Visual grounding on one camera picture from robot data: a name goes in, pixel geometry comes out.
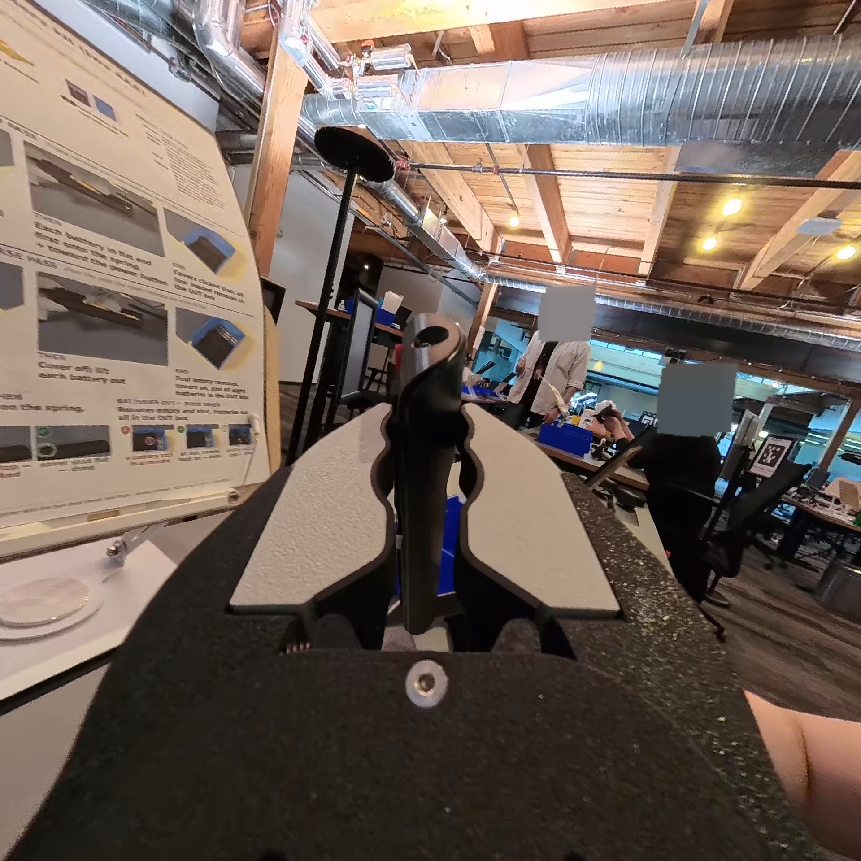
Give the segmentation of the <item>slim silver air duct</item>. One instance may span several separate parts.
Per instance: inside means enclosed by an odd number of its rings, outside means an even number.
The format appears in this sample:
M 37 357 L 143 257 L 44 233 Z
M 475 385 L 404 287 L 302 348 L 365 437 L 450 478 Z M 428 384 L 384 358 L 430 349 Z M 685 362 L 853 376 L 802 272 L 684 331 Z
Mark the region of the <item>slim silver air duct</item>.
M 89 2 L 99 6 L 106 14 L 122 19 L 131 27 L 165 40 L 176 40 L 179 53 L 188 53 L 192 43 L 195 51 L 209 64 L 223 92 L 228 93 L 260 117 L 264 106 L 266 74 L 263 67 L 240 45 L 239 29 L 244 18 L 244 2 Z M 321 151 L 313 143 L 313 124 L 300 116 L 299 138 L 310 148 Z M 334 166 L 333 157 L 322 156 L 324 162 Z M 391 204 L 402 217 L 406 227 L 429 249 L 431 233 L 425 229 L 425 214 L 417 203 L 393 179 L 384 183 L 362 178 L 382 200 Z M 435 253 L 454 269 L 475 283 L 490 283 L 490 274 L 471 261 L 463 247 L 455 240 L 451 253 L 439 245 Z

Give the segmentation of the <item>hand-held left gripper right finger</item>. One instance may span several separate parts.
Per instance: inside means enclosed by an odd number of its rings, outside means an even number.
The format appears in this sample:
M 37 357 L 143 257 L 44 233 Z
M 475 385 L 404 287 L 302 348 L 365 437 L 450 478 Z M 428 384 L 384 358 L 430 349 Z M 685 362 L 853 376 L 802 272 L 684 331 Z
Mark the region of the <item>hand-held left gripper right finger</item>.
M 458 643 L 494 644 L 512 621 L 554 644 L 563 622 L 620 622 L 622 607 L 561 472 L 526 436 L 461 408 Z

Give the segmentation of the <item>person's right forearm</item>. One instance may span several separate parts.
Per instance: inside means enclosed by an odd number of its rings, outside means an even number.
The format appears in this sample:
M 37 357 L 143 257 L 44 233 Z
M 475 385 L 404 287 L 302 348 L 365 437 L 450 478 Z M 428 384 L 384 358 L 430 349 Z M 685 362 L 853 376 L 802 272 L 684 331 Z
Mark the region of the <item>person's right forearm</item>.
M 860 858 L 860 723 L 745 692 L 785 794 L 826 849 Z

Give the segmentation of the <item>black remote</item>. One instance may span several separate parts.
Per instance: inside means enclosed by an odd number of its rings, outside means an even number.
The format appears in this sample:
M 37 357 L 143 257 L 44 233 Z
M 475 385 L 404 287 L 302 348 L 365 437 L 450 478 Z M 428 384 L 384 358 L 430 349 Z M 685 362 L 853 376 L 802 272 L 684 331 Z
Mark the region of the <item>black remote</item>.
M 435 313 L 404 330 L 399 393 L 387 432 L 393 445 L 394 502 L 400 544 L 400 600 L 405 629 L 423 634 L 436 617 L 448 478 L 465 436 L 461 378 L 466 339 Z

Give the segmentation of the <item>black office chair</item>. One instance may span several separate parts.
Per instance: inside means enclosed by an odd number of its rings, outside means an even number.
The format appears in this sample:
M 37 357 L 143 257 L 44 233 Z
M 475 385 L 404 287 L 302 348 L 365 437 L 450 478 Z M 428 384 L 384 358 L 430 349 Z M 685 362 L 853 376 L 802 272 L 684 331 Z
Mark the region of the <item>black office chair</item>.
M 809 469 L 809 465 L 786 461 L 771 477 L 761 479 L 755 489 L 743 494 L 730 506 L 726 529 L 714 533 L 707 541 L 705 562 L 713 579 L 707 586 L 706 602 L 721 608 L 729 606 L 725 597 L 715 595 L 717 585 L 723 578 L 738 575 L 744 551 L 758 532 L 771 532 L 777 528 L 771 511 L 786 492 L 802 483 Z

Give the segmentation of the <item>large silver air duct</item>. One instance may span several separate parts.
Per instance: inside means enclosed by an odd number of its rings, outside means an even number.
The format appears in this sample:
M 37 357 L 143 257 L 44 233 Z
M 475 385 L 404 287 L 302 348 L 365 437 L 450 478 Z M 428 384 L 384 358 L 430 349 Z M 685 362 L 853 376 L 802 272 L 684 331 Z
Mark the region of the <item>large silver air duct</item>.
M 393 96 L 306 96 L 314 127 L 381 140 L 680 146 L 715 140 L 859 148 L 859 36 L 428 68 Z

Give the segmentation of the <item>printed instruction poster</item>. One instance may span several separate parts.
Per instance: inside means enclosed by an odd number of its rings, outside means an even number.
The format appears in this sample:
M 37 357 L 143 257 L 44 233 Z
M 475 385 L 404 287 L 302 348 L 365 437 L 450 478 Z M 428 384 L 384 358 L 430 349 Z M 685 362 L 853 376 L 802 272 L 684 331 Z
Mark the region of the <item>printed instruction poster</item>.
M 270 476 L 264 303 L 216 139 L 2 2 L 2 529 Z

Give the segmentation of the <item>blue plastic bin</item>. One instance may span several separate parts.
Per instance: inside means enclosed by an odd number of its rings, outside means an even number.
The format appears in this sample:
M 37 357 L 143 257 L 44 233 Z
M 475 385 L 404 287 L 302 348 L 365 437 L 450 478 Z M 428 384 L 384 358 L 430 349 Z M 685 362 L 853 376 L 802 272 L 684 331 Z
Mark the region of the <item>blue plastic bin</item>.
M 537 436 L 537 442 L 540 445 L 576 457 L 584 457 L 591 453 L 593 439 L 591 429 L 571 423 L 543 424 Z
M 444 519 L 443 547 L 440 561 L 438 594 L 448 594 L 455 591 L 454 568 L 457 554 L 458 535 L 461 522 L 461 509 L 464 502 L 460 495 L 448 496 Z

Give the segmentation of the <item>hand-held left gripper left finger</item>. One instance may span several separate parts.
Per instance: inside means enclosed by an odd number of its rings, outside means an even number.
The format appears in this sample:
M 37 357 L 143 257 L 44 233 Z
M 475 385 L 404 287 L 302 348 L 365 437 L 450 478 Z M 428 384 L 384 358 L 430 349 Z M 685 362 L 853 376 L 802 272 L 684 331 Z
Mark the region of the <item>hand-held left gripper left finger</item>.
M 296 614 L 308 631 L 342 616 L 361 644 L 382 644 L 396 586 L 391 416 L 376 405 L 296 460 L 231 610 Z

